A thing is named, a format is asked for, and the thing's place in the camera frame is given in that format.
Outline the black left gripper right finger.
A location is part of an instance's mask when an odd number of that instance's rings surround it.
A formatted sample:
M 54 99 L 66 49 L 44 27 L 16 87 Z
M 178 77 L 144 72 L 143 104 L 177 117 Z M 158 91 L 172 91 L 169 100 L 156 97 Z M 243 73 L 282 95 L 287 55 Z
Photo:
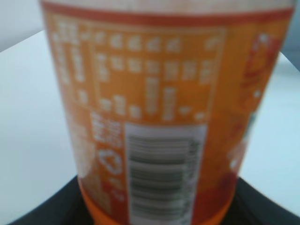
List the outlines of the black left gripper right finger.
M 261 194 L 242 178 L 223 225 L 300 225 L 300 217 Z

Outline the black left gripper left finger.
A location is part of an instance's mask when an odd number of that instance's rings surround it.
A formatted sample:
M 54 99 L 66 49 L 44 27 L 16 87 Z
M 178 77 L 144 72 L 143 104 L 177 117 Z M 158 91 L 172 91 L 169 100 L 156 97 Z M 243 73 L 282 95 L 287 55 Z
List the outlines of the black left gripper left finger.
M 44 203 L 10 223 L 11 225 L 92 225 L 78 179 L 74 177 Z

